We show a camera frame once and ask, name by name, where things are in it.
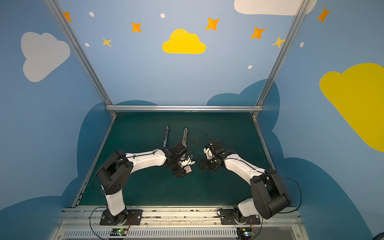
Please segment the aluminium front rail frame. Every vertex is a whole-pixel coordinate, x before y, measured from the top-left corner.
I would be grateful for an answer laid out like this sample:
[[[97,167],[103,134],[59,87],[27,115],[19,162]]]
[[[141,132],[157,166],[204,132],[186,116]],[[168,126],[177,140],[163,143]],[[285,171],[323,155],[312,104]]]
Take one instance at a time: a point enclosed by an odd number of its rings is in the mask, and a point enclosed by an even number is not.
[[[299,212],[288,208],[260,225],[222,225],[217,210],[230,206],[131,206],[143,210],[138,226],[100,226],[103,207],[63,209],[51,240],[236,240],[237,228],[253,232],[251,240],[307,240]],[[128,229],[125,237],[110,237],[112,229]]]

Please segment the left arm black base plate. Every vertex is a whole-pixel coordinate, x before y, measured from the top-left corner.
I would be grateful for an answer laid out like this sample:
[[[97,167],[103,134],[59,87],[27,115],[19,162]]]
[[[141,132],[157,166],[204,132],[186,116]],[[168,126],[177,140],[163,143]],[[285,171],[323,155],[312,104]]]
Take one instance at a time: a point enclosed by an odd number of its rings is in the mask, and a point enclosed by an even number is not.
[[[113,216],[109,209],[102,213],[100,226],[138,226],[141,223],[143,210],[123,210]]]

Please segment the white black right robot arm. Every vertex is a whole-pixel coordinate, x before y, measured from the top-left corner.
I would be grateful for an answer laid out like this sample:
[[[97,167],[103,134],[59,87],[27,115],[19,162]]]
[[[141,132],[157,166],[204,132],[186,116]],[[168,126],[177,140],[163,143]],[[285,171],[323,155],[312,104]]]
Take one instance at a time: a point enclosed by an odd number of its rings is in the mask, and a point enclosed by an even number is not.
[[[237,174],[251,187],[252,197],[234,206],[233,216],[237,223],[245,223],[250,216],[270,219],[291,205],[291,199],[274,169],[265,170],[254,166],[232,151],[222,148],[219,141],[204,147],[206,157],[201,159],[199,169],[215,172],[226,168]]]

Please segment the aluminium back crossbar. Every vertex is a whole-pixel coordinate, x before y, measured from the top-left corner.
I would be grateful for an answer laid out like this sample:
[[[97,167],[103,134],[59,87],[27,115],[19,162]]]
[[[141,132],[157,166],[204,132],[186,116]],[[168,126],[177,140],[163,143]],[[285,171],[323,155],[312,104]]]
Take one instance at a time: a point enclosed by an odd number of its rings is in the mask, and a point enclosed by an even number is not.
[[[261,112],[263,107],[107,105],[106,110],[116,112]]]

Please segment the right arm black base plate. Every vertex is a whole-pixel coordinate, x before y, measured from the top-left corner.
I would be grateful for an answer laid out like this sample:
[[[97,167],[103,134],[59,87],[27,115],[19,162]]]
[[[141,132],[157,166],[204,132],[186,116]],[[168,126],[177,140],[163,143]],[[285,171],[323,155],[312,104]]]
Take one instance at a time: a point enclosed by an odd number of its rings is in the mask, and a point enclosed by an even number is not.
[[[222,209],[217,210],[217,215],[222,225],[260,225],[261,219],[259,215],[244,217],[239,210]]]

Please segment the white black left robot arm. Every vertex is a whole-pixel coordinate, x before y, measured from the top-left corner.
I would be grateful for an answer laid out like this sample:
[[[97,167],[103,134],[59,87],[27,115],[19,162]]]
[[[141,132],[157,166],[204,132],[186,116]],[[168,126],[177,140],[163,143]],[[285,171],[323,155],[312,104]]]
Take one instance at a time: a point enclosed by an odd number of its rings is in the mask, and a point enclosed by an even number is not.
[[[123,188],[132,173],[150,167],[166,166],[171,168],[174,177],[184,177],[189,166],[195,164],[192,156],[187,156],[187,149],[182,143],[171,148],[160,147],[143,153],[125,153],[115,151],[97,171],[96,176],[104,192],[107,209],[103,211],[101,226],[139,225],[142,212],[134,213],[127,210],[124,202]]]

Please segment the right aluminium frame post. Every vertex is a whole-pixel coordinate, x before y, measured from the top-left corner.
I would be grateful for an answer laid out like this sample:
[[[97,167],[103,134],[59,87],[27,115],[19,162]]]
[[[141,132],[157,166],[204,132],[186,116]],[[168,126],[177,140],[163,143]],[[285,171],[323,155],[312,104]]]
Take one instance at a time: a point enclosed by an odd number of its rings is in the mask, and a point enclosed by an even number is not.
[[[258,100],[256,102],[256,107],[263,108],[263,104],[268,96],[268,93],[270,92],[270,89],[279,73],[280,68],[283,65],[283,62],[290,50],[290,47],[304,21],[304,18],[306,16],[307,9],[310,5],[310,0],[304,0],[299,5],[298,11],[292,21],[292,24],[290,25],[290,28],[287,32],[285,41],[283,42],[283,46],[280,47],[278,56],[274,62],[274,65],[272,67],[272,70],[267,78],[266,83],[264,84],[262,91],[258,97]]]

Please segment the green circuit board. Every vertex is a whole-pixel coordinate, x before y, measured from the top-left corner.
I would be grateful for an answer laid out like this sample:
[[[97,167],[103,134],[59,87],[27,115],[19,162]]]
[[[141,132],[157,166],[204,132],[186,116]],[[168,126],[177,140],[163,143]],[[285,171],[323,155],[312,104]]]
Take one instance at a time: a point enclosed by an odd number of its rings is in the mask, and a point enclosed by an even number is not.
[[[246,228],[237,228],[237,240],[250,240],[253,237],[253,232]]]
[[[125,237],[128,232],[128,229],[112,229],[110,231],[110,237]]]

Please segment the aluminium frame post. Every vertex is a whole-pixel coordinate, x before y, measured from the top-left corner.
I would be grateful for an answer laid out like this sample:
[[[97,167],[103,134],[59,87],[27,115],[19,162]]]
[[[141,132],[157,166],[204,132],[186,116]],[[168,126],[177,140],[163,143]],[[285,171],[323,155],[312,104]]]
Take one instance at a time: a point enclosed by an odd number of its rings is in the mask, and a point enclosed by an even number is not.
[[[106,104],[106,107],[112,105],[113,103],[112,103],[110,97],[108,96],[107,91],[105,90],[100,78],[98,77],[98,75],[97,75],[96,71],[94,70],[91,62],[89,61],[85,51],[83,50],[83,47],[82,47],[81,43],[79,42],[75,32],[73,31],[72,27],[70,26],[70,22],[66,19],[59,2],[58,1],[51,1],[51,0],[46,0],[45,2],[47,4],[47,6],[49,7],[51,13],[55,17],[56,21],[60,25],[63,33],[67,37],[72,48],[74,49],[80,62],[82,63],[82,65],[85,68],[87,74],[89,75],[91,81],[93,82],[94,86],[96,87],[99,95],[101,96],[104,103]]]
[[[283,46],[280,47],[278,56],[274,62],[274,65],[272,67],[272,70],[267,78],[266,83],[264,84],[262,91],[258,97],[258,100],[256,102],[256,107],[263,108],[263,104],[268,96],[268,93],[270,92],[270,89],[279,73],[280,68],[283,65],[283,62],[290,50],[290,47],[304,21],[304,18],[306,16],[307,9],[310,5],[310,0],[304,0],[299,5],[298,11],[292,21],[292,24],[290,25],[290,28],[287,32],[285,41],[283,42]]]

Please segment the right green circuit board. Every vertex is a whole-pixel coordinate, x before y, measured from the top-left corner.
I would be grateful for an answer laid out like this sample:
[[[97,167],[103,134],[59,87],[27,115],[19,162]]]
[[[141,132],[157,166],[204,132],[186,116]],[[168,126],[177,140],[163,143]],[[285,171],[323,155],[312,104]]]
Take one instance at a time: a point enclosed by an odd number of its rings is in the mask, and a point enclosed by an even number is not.
[[[237,240],[250,240],[253,237],[253,232],[246,228],[237,228]]]

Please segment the left aluminium frame post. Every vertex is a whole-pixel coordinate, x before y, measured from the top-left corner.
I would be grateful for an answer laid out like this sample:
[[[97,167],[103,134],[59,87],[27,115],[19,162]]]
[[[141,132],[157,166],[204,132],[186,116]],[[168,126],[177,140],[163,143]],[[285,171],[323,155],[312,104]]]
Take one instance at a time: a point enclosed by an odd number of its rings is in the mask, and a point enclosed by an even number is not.
[[[55,17],[56,21],[60,25],[63,33],[67,37],[72,48],[74,49],[80,62],[82,63],[82,65],[85,68],[87,74],[89,75],[91,81],[93,82],[94,86],[96,87],[99,95],[101,96],[104,103],[106,104],[106,107],[112,105],[113,103],[112,103],[110,97],[108,96],[107,91],[105,90],[100,78],[98,77],[98,75],[97,75],[96,71],[94,70],[91,62],[89,61],[85,51],[83,50],[83,47],[82,47],[81,43],[79,42],[75,32],[73,31],[72,27],[70,26],[70,22],[66,19],[59,2],[58,1],[51,1],[51,0],[46,0],[45,2],[47,4],[47,6],[49,7],[51,13]]]

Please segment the beige black stapler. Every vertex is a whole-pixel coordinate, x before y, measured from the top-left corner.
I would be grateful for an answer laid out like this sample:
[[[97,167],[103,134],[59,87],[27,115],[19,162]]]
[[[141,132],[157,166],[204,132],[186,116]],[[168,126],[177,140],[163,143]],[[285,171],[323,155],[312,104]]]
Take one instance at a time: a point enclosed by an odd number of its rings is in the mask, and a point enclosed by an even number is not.
[[[188,128],[184,128],[183,138],[182,138],[182,144],[186,148],[187,147],[187,139],[188,139]]]

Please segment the red white staple box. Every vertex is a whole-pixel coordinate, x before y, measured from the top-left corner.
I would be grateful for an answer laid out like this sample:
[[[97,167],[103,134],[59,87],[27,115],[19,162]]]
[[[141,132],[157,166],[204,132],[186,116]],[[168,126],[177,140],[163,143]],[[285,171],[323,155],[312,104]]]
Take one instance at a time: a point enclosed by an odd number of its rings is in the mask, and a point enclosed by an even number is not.
[[[184,170],[185,170],[186,174],[188,174],[188,173],[190,173],[192,171],[190,166],[184,167]]]

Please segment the left green circuit board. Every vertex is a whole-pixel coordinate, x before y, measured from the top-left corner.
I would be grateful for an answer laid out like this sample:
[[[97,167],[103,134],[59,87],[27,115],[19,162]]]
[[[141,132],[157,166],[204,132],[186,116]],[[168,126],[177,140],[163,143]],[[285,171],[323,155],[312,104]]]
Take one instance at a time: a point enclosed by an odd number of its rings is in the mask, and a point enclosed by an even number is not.
[[[125,237],[128,232],[128,229],[112,229],[110,231],[110,237]]]

